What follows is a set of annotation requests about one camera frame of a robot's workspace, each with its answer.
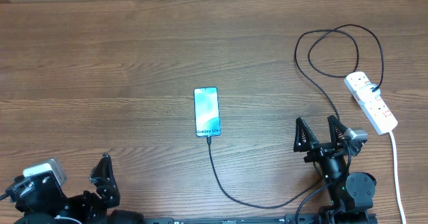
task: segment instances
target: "phone screen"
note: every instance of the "phone screen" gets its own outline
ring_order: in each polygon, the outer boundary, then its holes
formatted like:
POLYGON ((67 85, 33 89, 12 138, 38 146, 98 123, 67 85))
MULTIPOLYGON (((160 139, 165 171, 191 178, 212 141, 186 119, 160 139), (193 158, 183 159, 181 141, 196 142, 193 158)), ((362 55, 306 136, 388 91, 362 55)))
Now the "phone screen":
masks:
POLYGON ((216 87, 195 89, 196 135, 218 136, 220 130, 219 97, 216 87))

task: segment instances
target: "black wire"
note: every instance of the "black wire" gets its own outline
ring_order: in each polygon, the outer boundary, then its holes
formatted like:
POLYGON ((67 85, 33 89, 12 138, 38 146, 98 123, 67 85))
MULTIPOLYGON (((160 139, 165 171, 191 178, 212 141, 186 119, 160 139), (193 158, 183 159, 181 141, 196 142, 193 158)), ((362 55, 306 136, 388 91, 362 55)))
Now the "black wire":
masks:
POLYGON ((365 31, 367 31, 367 32, 369 32, 373 37, 374 37, 374 39, 376 40, 376 42, 377 42, 377 44, 378 44, 378 46, 379 46, 379 50, 380 50, 380 53, 381 53, 381 63, 382 63, 382 72, 381 72, 381 80, 380 80, 380 82, 379 82, 379 85, 377 86, 377 87, 375 87, 375 88, 373 88, 373 92, 375 92, 376 90, 378 90, 379 88, 380 88, 380 86, 381 86, 381 84, 382 84, 382 81, 383 81, 383 75, 384 75, 384 71, 385 71, 385 61, 384 61, 384 57, 383 57, 383 49, 382 49, 382 45, 381 45, 381 43, 380 43, 380 41, 379 41, 379 39, 377 38, 377 36, 372 32, 372 31, 370 31, 369 29, 367 29, 367 28, 365 28, 365 27, 363 27, 363 26, 360 26, 360 25, 356 25, 356 24, 346 24, 346 25, 342 25, 342 26, 339 26, 339 27, 337 27, 337 28, 335 28, 335 29, 318 29, 318 30, 312 30, 312 31, 307 31, 306 33, 303 33, 300 37, 299 37, 299 39, 297 40, 297 44, 296 44, 296 48, 294 49, 294 61, 295 61, 295 63, 296 63, 296 66, 297 66, 297 68, 299 69, 299 71, 300 71, 300 73, 302 73, 303 74, 303 76, 305 76, 309 81, 311 81, 324 95, 325 95, 325 97, 327 98, 327 100, 329 101, 329 103, 330 103, 330 105, 332 106, 332 108, 333 108, 333 110, 334 110, 334 112, 335 112, 335 114, 336 114, 336 116, 337 116, 337 119, 338 120, 340 120, 340 115, 339 115, 339 112, 338 112, 338 110, 337 110, 337 108, 336 108, 336 106, 334 105, 334 103, 333 103, 333 101, 330 99, 330 97, 328 96, 328 94, 314 81, 314 80, 312 80, 311 78, 309 78, 309 76, 307 76, 304 72, 303 72, 303 70, 300 68, 300 66, 299 66, 299 63, 298 63, 298 61, 297 61, 297 49, 298 49, 298 46, 299 46, 299 43, 300 43, 300 40, 305 36, 305 35, 307 35, 307 34, 310 34, 310 33, 320 33, 320 32, 326 32, 323 36, 321 36, 320 38, 318 38, 318 40, 316 40, 315 41, 315 43, 314 44, 312 44, 312 46, 311 46, 311 48, 310 48, 310 50, 309 50, 309 52, 308 52, 308 61, 309 61, 309 64, 311 65, 311 67, 312 68, 314 68, 314 70, 316 70, 318 73, 320 73, 320 74, 322 74, 322 75, 325 75, 325 76, 328 76, 328 77, 332 77, 332 78, 345 78, 346 76, 335 76, 335 75, 332 75, 332 74, 328 74, 328 73, 325 73, 325 72, 322 72, 321 70, 319 70, 318 68, 316 68, 315 66, 314 66, 314 64, 312 63, 312 61, 310 60, 310 53, 311 53, 311 51, 312 51, 312 49, 315 47, 315 45, 316 44, 318 44, 321 40, 323 40, 325 37, 327 37, 327 35, 329 35, 330 33, 341 33, 341 34, 344 34, 344 35, 346 35, 346 36, 348 36, 349 38, 351 38, 351 40, 354 42, 354 45, 355 45, 355 50, 356 50, 356 63, 355 63, 355 67, 354 67, 354 69, 351 71, 351 73, 353 73, 353 72, 355 72, 356 71, 356 69, 358 68, 358 63, 359 63, 359 60, 360 60, 360 53, 359 53, 359 50, 358 50, 358 45, 357 45, 357 43, 356 43, 356 41, 355 41, 355 38, 353 38, 353 36, 351 36, 351 34, 349 34, 349 33, 347 33, 347 32, 345 32, 345 31, 341 31, 341 30, 338 30, 338 29, 340 29, 340 28, 342 28, 342 27, 348 27, 348 26, 353 26, 353 27, 359 27, 359 28, 361 28, 361 29, 363 29, 363 30, 365 30, 365 31))
POLYGON ((318 184, 322 181, 322 178, 318 179, 318 180, 317 180, 314 184, 312 184, 310 187, 308 187, 307 189, 305 189, 305 190, 304 190, 304 191, 302 191, 301 193, 297 194, 295 197, 291 198, 291 199, 290 199, 289 201, 287 201, 286 203, 282 203, 281 205, 275 205, 275 206, 271 206, 271 207, 262 207, 262 206, 259 206, 259 205, 253 205, 253 204, 245 203, 245 202, 240 201, 240 200, 237 200, 237 199, 233 198, 231 195, 227 194, 227 192, 225 191, 225 189, 221 186, 221 183, 220 183, 219 177, 217 176, 217 172, 215 171, 214 162, 213 162, 213 157, 212 157, 212 155, 211 155, 211 137, 210 137, 210 136, 208 136, 208 137, 207 137, 207 143, 208 143, 209 160, 211 161, 211 166, 213 167, 214 176, 215 176, 215 179, 217 180, 217 184, 219 185, 220 190, 223 192, 223 194, 224 194, 227 198, 229 198, 229 199, 231 199, 232 201, 235 201, 236 203, 239 203, 239 204, 241 204, 241 205, 246 205, 246 206, 248 206, 248 207, 254 207, 254 208, 258 208, 258 209, 277 209, 277 208, 280 208, 280 207, 283 207, 283 206, 285 206, 285 205, 290 204, 292 201, 296 200, 298 197, 300 197, 300 196, 301 196, 301 195, 303 195, 304 193, 307 193, 310 189, 314 188, 316 185, 318 185, 318 184))
POLYGON ((0 196, 0 201, 6 199, 9 195, 7 193, 0 196))
POLYGON ((319 192, 323 191, 324 189, 328 188, 329 186, 336 184, 342 177, 345 177, 345 173, 347 173, 349 171, 349 167, 350 167, 350 162, 352 160, 351 154, 350 154, 350 149, 349 146, 346 145, 347 149, 348 149, 348 164, 346 164, 346 168, 345 170, 342 172, 342 174, 340 174, 340 176, 336 179, 334 179, 333 181, 329 182, 328 184, 325 184, 324 186, 320 187, 319 189, 317 189, 316 191, 314 191, 313 193, 310 193, 299 205, 299 207, 297 208, 296 214, 294 215, 294 221, 296 224, 299 224, 299 213, 300 210, 302 209, 303 205, 305 205, 305 203, 311 199, 314 195, 318 194, 319 192))

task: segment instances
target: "white power cord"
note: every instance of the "white power cord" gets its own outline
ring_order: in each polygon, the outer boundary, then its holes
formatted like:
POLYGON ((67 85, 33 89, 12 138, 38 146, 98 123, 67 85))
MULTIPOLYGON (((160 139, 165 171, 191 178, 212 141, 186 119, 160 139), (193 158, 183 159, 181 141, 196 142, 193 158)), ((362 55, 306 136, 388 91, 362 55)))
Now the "white power cord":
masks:
POLYGON ((55 219, 57 219, 57 220, 59 220, 59 219, 65 219, 65 220, 75 221, 77 224, 82 224, 80 221, 78 221, 78 220, 76 220, 74 218, 71 218, 71 217, 62 217, 60 215, 57 215, 55 217, 55 219))
POLYGON ((399 171, 398 171, 398 160, 397 160, 397 145, 395 144, 395 138, 392 131, 389 132, 391 136, 391 142, 393 143, 393 158, 394 158, 394 182, 395 182, 395 192, 397 194, 397 203, 399 204, 401 223, 406 224, 406 216, 404 215, 403 204, 401 204, 400 196, 400 185, 399 185, 399 171))

